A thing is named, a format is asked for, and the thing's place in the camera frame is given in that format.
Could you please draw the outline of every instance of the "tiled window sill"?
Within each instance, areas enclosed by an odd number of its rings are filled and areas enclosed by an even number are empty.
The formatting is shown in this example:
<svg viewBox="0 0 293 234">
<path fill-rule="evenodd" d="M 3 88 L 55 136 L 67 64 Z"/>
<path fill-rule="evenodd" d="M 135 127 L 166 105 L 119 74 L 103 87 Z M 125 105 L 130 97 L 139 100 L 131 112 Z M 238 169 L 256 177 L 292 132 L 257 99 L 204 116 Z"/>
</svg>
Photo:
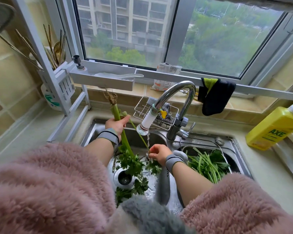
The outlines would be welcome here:
<svg viewBox="0 0 293 234">
<path fill-rule="evenodd" d="M 76 88 L 81 88 L 81 85 L 75 84 Z M 143 96 L 159 98 L 163 92 L 150 89 L 150 85 L 135 83 L 133 91 L 107 89 L 109 92 L 117 94 L 117 103 L 129 106 L 136 106 L 140 98 Z M 107 102 L 104 96 L 105 89 L 97 86 L 87 86 L 90 100 Z M 187 94 L 178 92 L 169 99 L 172 106 L 179 109 L 183 106 L 187 98 Z M 250 124 L 257 124 L 263 119 L 263 110 L 257 106 L 255 102 L 246 98 L 232 97 L 222 113 L 209 116 L 210 118 L 226 119 Z M 202 103 L 194 99 L 188 109 L 188 114 L 204 116 L 202 114 Z"/>
</svg>

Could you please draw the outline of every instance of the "person's left hand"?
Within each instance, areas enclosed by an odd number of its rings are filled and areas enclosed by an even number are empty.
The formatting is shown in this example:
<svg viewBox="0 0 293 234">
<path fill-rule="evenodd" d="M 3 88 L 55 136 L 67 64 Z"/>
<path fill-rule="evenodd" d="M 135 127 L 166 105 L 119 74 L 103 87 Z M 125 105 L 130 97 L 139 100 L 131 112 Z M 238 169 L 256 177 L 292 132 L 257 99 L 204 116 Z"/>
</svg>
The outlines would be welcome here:
<svg viewBox="0 0 293 234">
<path fill-rule="evenodd" d="M 119 142 L 120 142 L 121 141 L 121 133 L 122 133 L 124 127 L 126 127 L 126 123 L 129 122 L 129 119 L 130 119 L 130 115 L 125 116 L 120 121 L 115 121 L 114 118 L 111 118 L 106 121 L 105 129 L 109 129 L 109 128 L 114 129 L 118 135 Z"/>
</svg>

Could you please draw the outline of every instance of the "fluffy pink sweater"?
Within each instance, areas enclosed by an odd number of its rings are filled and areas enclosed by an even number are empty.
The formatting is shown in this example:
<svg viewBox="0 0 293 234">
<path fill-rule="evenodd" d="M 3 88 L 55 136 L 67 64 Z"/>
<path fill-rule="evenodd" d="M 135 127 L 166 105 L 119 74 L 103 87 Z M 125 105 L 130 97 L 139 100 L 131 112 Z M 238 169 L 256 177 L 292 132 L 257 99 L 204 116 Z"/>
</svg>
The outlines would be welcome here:
<svg viewBox="0 0 293 234">
<path fill-rule="evenodd" d="M 106 168 L 79 146 L 47 144 L 0 165 L 0 233 L 99 233 L 114 211 Z M 239 174 L 181 218 L 199 233 L 293 233 L 293 216 Z"/>
</svg>

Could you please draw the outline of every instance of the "drain hole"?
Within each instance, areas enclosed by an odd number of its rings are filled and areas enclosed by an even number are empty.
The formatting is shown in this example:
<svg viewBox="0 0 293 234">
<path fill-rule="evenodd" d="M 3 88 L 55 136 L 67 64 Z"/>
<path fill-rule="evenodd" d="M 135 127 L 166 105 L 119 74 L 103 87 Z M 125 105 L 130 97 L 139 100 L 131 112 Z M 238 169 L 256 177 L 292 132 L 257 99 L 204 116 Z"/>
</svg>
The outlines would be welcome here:
<svg viewBox="0 0 293 234">
<path fill-rule="evenodd" d="M 129 174 L 126 174 L 125 171 L 122 171 L 118 175 L 118 182 L 123 186 L 128 185 L 132 179 L 133 177 Z"/>
</svg>

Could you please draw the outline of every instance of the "person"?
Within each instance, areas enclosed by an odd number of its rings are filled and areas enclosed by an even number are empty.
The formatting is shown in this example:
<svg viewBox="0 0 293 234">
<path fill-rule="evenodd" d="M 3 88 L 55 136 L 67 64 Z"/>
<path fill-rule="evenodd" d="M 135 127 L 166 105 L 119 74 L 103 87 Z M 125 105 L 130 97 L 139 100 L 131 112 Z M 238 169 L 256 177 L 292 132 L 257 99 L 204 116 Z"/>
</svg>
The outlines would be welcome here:
<svg viewBox="0 0 293 234">
<path fill-rule="evenodd" d="M 108 120 L 84 148 L 48 143 L 0 165 L 0 233 L 293 233 L 293 216 L 254 181 L 212 184 L 161 144 L 149 157 L 172 173 L 185 209 L 175 216 L 142 196 L 116 209 L 106 166 L 128 120 Z"/>
</svg>

